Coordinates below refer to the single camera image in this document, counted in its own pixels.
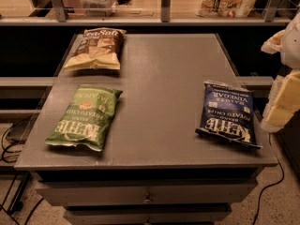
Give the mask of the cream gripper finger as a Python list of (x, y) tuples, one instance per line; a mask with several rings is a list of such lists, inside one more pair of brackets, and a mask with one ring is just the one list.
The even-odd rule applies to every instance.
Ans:
[(292, 117), (292, 112), (267, 105), (262, 114), (261, 127), (267, 132), (278, 132), (284, 128)]
[(300, 71), (294, 71), (283, 79), (275, 105), (290, 112), (300, 110)]

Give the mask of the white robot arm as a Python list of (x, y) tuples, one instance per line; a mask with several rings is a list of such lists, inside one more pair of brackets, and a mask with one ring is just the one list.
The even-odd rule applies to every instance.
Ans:
[(281, 63), (292, 71), (285, 77), (277, 75), (265, 105), (261, 127), (267, 132), (278, 132), (300, 110), (300, 14), (270, 37), (261, 47), (265, 53), (280, 53)]

